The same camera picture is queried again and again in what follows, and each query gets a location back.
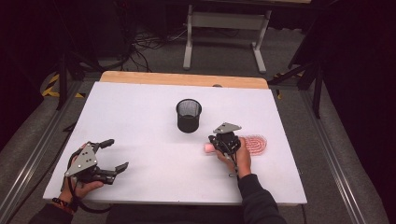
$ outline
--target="person's right hand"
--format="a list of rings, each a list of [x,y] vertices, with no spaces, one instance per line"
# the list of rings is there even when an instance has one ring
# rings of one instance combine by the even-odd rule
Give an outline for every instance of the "person's right hand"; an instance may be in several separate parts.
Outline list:
[[[245,138],[239,138],[239,140],[241,141],[241,147],[236,151],[236,164],[238,165],[238,176],[239,178],[242,178],[245,175],[251,174],[251,170],[250,170],[251,158],[250,158],[250,153],[247,149]],[[219,160],[226,163],[229,170],[231,172],[234,172],[235,169],[233,168],[233,163],[227,160],[220,151],[216,150],[216,153],[218,155]]]

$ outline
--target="gray floor strip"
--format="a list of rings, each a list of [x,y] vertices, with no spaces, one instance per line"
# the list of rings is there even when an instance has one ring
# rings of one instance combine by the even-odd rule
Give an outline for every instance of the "gray floor strip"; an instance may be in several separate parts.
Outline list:
[[[364,220],[361,210],[359,209],[359,206],[355,200],[349,182],[344,175],[343,169],[341,168],[341,165],[335,156],[332,144],[323,128],[320,119],[317,119],[314,114],[314,111],[312,109],[312,100],[308,91],[300,91],[300,94],[303,98],[304,105],[308,113],[310,114],[310,118],[312,119],[312,122],[316,130],[318,131],[318,135],[320,136],[321,142],[323,144],[326,160],[329,163],[330,169],[332,170],[332,175],[334,177],[335,183],[340,190],[341,196],[343,197],[344,203],[346,204],[346,209],[351,217],[351,220],[353,223],[356,224],[365,224],[366,221]]]
[[[0,223],[6,223],[9,219],[13,209],[17,205],[20,197],[23,194],[27,184],[29,183],[35,169],[41,161],[41,158],[47,151],[48,145],[54,135],[54,132],[58,128],[58,124],[60,123],[64,112],[67,110],[67,107],[73,101],[74,96],[78,92],[79,87],[81,86],[81,82],[74,82],[71,84],[70,89],[68,91],[67,101],[64,103],[64,106],[61,110],[56,111],[49,126],[46,131],[44,131],[40,140],[38,141],[35,149],[32,152],[32,155],[29,157],[28,161],[25,163],[21,172],[18,174],[18,177],[14,184],[12,185],[10,191],[8,192],[6,198],[3,200],[0,206]]]

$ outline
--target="pink object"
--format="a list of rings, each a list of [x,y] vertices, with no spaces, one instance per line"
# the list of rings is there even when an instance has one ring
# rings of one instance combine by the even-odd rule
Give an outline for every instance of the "pink object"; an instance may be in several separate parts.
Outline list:
[[[258,156],[262,154],[267,147],[267,140],[261,135],[248,135],[241,136],[245,138],[247,143],[247,150],[250,152],[251,156]],[[211,143],[205,144],[205,152],[210,153],[214,152],[215,148]]]

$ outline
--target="gray carpet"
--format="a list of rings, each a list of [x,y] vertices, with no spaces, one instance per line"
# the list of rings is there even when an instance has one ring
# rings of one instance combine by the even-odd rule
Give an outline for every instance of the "gray carpet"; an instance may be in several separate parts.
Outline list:
[[[160,49],[147,49],[142,51],[142,53],[146,56],[149,68],[153,72],[264,77],[268,80],[278,72],[288,71],[287,65],[304,38],[298,31],[269,29],[264,37],[262,46],[262,56],[267,67],[267,73],[262,75],[258,73],[254,56],[249,46],[251,39],[255,36],[255,33],[242,31],[236,37],[226,37],[212,30],[200,30],[193,33],[194,42],[190,71],[182,69],[185,47],[183,40],[173,41]],[[144,63],[144,60],[138,58],[135,54],[133,57],[140,63]],[[137,71],[137,68],[135,64],[129,61],[124,66],[124,70]],[[97,74],[91,75],[91,78],[84,80],[79,92],[90,92],[93,82],[98,79],[98,77],[94,77]],[[299,91],[290,87],[295,81],[295,78],[291,78],[281,87],[278,87],[278,89],[281,89],[282,99],[278,100],[276,95],[275,98],[279,115],[290,142],[292,154],[297,167],[302,173],[301,179],[308,200],[308,204],[304,207],[307,223],[353,223],[334,181],[332,170],[324,156],[323,145],[318,137],[317,130],[309,117],[311,111],[304,106]],[[22,198],[50,165],[63,140],[66,138],[66,133],[62,132],[62,130],[78,120],[85,101],[86,98],[73,99]],[[56,113],[56,105],[56,98],[45,97],[45,101],[25,121],[1,152],[0,168],[2,168],[3,172],[0,173],[0,197],[2,199],[6,197],[17,173],[28,160],[30,152],[38,142],[40,135],[45,131],[50,117]],[[323,90],[320,115],[321,122],[325,126],[325,131],[329,135],[336,156],[356,195],[356,200],[361,207],[366,223],[388,223],[381,200],[376,194],[367,174],[361,168],[359,159],[347,138],[347,134],[325,89]],[[11,223],[27,223],[30,217],[45,204],[42,200],[42,195],[49,180],[50,173],[46,174],[42,183],[26,201]],[[91,206],[103,208],[106,207],[106,204],[91,204]],[[156,206],[147,208],[137,205],[135,209],[138,210],[138,212],[135,212],[139,216],[139,219],[136,220],[153,220],[156,215],[159,216],[163,211],[169,211],[170,213],[170,211],[175,210],[175,207]],[[279,210],[288,223],[304,223],[304,214],[301,206],[280,206]],[[209,215],[205,209],[197,209],[195,211],[200,216],[213,216]],[[93,215],[79,210],[73,223],[106,223],[106,216],[107,214]]]

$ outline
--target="desk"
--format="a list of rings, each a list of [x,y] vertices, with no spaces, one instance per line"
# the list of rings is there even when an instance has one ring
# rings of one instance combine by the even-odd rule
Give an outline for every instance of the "desk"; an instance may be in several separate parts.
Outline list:
[[[176,85],[183,80],[189,86]],[[210,87],[213,84],[233,87]],[[67,161],[83,143],[114,138],[112,147],[96,153],[98,165],[112,169],[128,161],[129,167],[114,185],[92,192],[86,200],[240,204],[235,178],[228,177],[226,166],[216,155],[204,153],[207,137],[228,121],[242,126],[237,135],[262,134],[267,138],[264,153],[252,157],[252,171],[276,202],[306,203],[273,94],[266,88],[262,78],[105,72],[92,88],[43,197],[58,196]],[[185,98],[203,106],[195,133],[177,128],[176,104]]]

